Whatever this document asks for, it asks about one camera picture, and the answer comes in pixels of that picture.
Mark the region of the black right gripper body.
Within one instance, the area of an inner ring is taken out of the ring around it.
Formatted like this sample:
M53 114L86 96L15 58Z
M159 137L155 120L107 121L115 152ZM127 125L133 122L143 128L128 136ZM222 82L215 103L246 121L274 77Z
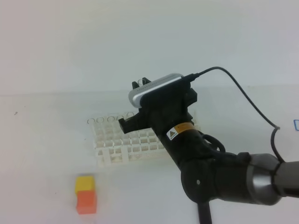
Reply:
M191 122L188 107L197 102L197 93L191 83L178 80L145 94L139 112L128 118L119 119L124 133L151 128L155 134L164 134L177 124Z

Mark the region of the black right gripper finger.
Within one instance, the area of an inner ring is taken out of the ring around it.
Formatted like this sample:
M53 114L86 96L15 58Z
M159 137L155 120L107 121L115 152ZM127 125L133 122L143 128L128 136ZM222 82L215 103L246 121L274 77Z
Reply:
M151 82L151 81L148 80L147 78L145 78L145 77L142 78L142 84L148 84L148 83L150 83L150 82Z
M138 83L136 81L132 82L132 89L138 88Z

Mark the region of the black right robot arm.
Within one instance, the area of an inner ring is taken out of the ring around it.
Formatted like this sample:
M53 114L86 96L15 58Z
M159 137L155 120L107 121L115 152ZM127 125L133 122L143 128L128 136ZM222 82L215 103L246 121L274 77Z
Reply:
M283 162L271 154L232 154L216 138L196 129L188 107L197 101L197 93L182 75L143 78L132 87L129 100L139 111L119 120L122 131L152 129L195 203L221 199L274 205L282 197L298 197L298 162Z

